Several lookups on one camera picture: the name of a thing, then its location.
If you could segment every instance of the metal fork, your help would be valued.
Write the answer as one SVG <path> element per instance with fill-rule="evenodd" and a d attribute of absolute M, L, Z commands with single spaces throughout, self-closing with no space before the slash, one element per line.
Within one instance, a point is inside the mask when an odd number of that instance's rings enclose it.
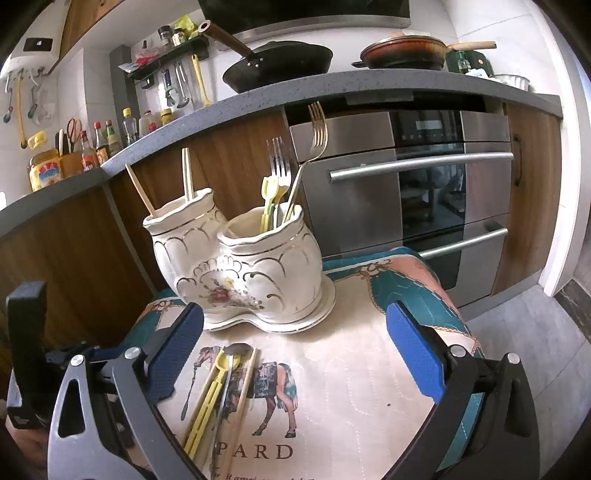
<path fill-rule="evenodd" d="M 282 225 L 288 221 L 293 214 L 294 199 L 296 198 L 297 190 L 300 186 L 304 167 L 311 161 L 320 158 L 326 150 L 326 145 L 329 143 L 329 130 L 326 126 L 326 117 L 324 116 L 324 111 L 322 110 L 320 102 L 314 102 L 311 105 L 308 105 L 308 111 L 310 112 L 310 118 L 312 119 L 314 138 L 312 139 L 312 146 L 310 147 L 309 159 L 300 165 L 300 168 L 298 168 L 297 174 L 295 175 L 296 178 L 291 189 L 289 200 L 287 200 L 285 215 L 281 222 Z"/>
<path fill-rule="evenodd" d="M 267 151 L 269 163 L 271 164 L 271 175 L 277 176 L 279 189 L 274 199 L 276 213 L 272 212 L 273 228 L 277 228 L 281 215 L 281 198 L 287 193 L 291 186 L 291 167 L 285 154 L 285 145 L 281 137 L 275 137 L 271 142 L 267 140 Z"/>

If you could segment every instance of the oven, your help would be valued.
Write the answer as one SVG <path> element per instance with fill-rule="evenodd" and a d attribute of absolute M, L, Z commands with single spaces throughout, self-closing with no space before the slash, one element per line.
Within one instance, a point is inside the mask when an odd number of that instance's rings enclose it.
<path fill-rule="evenodd" d="M 327 120 L 329 144 L 302 186 L 326 260 L 421 253 L 457 306 L 490 294 L 511 191 L 506 117 L 395 110 Z M 290 128 L 299 162 L 311 124 Z"/>

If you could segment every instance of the gray granite countertop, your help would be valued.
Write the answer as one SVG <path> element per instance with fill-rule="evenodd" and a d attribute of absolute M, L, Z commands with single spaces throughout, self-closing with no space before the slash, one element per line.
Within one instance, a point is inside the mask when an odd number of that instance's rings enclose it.
<path fill-rule="evenodd" d="M 62 200 L 106 182 L 122 172 L 126 163 L 139 162 L 183 138 L 240 116 L 310 99 L 390 90 L 470 93 L 521 103 L 562 117 L 560 98 L 557 96 L 536 95 L 501 83 L 456 73 L 410 69 L 354 70 L 289 80 L 226 98 L 185 115 L 124 148 L 100 170 L 71 177 L 11 203 L 0 210 L 0 236 Z"/>

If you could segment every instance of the blue gripper pad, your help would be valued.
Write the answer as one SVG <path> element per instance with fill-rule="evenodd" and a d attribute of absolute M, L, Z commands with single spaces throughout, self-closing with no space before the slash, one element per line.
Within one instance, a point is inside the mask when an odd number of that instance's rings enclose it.
<path fill-rule="evenodd" d="M 386 309 L 386 328 L 420 392 L 439 403 L 445 390 L 443 365 L 396 303 Z"/>
<path fill-rule="evenodd" d="M 168 328 L 172 332 L 148 367 L 145 396 L 153 405 L 173 394 L 174 383 L 203 331 L 203 309 L 190 303 Z"/>

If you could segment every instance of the black shelf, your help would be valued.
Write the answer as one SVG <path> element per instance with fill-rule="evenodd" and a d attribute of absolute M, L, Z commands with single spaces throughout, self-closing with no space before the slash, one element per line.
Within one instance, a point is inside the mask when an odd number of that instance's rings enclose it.
<path fill-rule="evenodd" d="M 177 57 L 185 53 L 196 53 L 197 58 L 206 60 L 209 58 L 209 50 L 207 49 L 209 40 L 207 37 L 195 37 L 191 40 L 187 40 L 185 43 L 181 43 L 178 47 L 174 47 L 171 51 L 166 52 L 164 55 L 160 55 L 157 59 L 152 60 L 146 65 L 141 66 L 134 72 L 128 73 L 128 77 L 136 82 L 144 80 L 150 75 L 154 74 L 166 64 L 172 62 Z"/>

